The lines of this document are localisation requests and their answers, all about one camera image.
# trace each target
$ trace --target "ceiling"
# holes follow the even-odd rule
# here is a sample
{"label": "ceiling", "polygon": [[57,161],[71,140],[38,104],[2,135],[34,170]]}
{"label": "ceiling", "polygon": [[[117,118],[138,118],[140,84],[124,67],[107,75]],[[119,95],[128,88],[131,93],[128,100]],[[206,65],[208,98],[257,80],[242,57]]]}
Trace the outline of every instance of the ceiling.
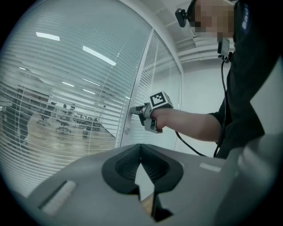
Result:
{"label": "ceiling", "polygon": [[[209,37],[193,37],[189,23],[181,28],[175,17],[178,8],[185,9],[191,0],[140,0],[145,4],[164,24],[172,36],[178,57],[181,63],[195,60],[215,59],[217,54],[217,39]],[[233,39],[230,39],[230,50],[233,51]]]}

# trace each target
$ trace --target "wooden floor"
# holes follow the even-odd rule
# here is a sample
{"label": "wooden floor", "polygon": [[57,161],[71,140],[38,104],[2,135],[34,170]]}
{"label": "wooden floor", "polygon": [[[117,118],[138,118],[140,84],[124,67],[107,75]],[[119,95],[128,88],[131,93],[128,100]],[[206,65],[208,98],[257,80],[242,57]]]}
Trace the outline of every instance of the wooden floor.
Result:
{"label": "wooden floor", "polygon": [[[11,147],[0,120],[0,151],[3,151],[1,161],[11,179],[11,186],[25,197],[42,181],[78,158],[115,147],[115,137],[104,128],[100,128],[99,132],[88,131],[88,136],[83,137],[84,127],[78,124],[70,124],[67,128],[72,132],[62,134],[56,131],[61,125],[55,119],[48,119],[50,125],[46,126],[41,122],[37,124],[40,119],[39,114],[33,114],[28,122],[28,136],[25,139],[28,150]],[[11,149],[15,150],[13,155],[9,154]],[[153,196],[149,196],[141,204],[150,215]]]}

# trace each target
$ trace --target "fluorescent light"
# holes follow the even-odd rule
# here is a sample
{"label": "fluorescent light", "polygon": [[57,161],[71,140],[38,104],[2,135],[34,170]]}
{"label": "fluorescent light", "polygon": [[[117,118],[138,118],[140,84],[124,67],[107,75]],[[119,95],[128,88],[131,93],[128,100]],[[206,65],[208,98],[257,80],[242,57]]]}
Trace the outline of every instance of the fluorescent light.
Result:
{"label": "fluorescent light", "polygon": [[45,34],[45,33],[36,32],[36,36],[37,37],[42,37],[42,38],[48,38],[48,39],[52,39],[52,40],[56,40],[56,41],[60,41],[60,37],[59,36],[55,36],[55,35],[51,35],[51,34]]}
{"label": "fluorescent light", "polygon": [[90,49],[88,47],[83,46],[83,50],[88,52],[88,53],[90,53],[90,54],[92,54],[92,55],[94,55],[94,56],[96,56],[96,57],[98,57],[98,58],[100,58],[100,59],[102,59],[102,60],[104,60],[105,62],[111,64],[112,66],[116,65],[116,63],[113,62],[112,60],[108,59],[107,57],[101,55],[100,53],[98,53],[98,52],[96,52],[96,51],[94,51],[94,50],[92,50],[92,49]]}
{"label": "fluorescent light", "polygon": [[99,84],[94,83],[94,82],[92,82],[92,81],[89,81],[89,80],[87,80],[87,79],[83,79],[83,80],[88,81],[88,82],[90,82],[90,83],[93,83],[93,84],[95,84],[95,85],[97,85],[97,86],[100,86]]}
{"label": "fluorescent light", "polygon": [[71,85],[71,84],[68,84],[68,83],[65,83],[65,82],[62,82],[62,83],[66,84],[66,85],[68,85],[68,86],[74,87],[74,86]]}
{"label": "fluorescent light", "polygon": [[89,93],[91,93],[91,94],[95,94],[95,93],[93,93],[93,92],[91,92],[91,91],[88,91],[88,90],[83,90],[83,91],[89,92]]}

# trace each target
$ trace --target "glass wall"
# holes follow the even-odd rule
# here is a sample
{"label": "glass wall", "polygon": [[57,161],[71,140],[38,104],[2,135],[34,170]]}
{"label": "glass wall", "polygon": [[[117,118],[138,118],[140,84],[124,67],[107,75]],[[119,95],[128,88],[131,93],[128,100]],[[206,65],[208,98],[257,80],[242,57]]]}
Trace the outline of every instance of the glass wall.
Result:
{"label": "glass wall", "polygon": [[115,147],[151,29],[116,0],[50,0],[20,20],[0,59],[0,162],[12,189],[27,196]]}
{"label": "glass wall", "polygon": [[[151,39],[145,65],[142,68],[141,80],[136,88],[137,96],[134,97],[131,107],[144,105],[149,102],[150,95],[164,91],[170,97],[174,108],[180,109],[181,73],[171,53],[156,32]],[[129,144],[147,143],[171,150],[175,148],[177,137],[175,131],[169,128],[164,128],[163,133],[160,134],[146,131],[138,115],[131,116],[129,127],[130,133],[126,138]]]}

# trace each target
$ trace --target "white wall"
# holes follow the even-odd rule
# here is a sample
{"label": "white wall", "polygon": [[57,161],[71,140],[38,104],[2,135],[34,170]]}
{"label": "white wall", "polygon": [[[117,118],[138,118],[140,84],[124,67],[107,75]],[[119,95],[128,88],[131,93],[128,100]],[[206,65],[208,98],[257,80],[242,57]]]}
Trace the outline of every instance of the white wall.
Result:
{"label": "white wall", "polygon": [[[191,113],[211,113],[218,111],[223,98],[224,90],[221,80],[221,60],[203,60],[184,64],[184,80],[182,91],[183,111]],[[224,81],[229,72],[230,64],[224,64]],[[195,140],[181,134],[181,137],[198,152],[213,156],[216,144]],[[177,140],[176,151],[196,154],[182,141]]]}

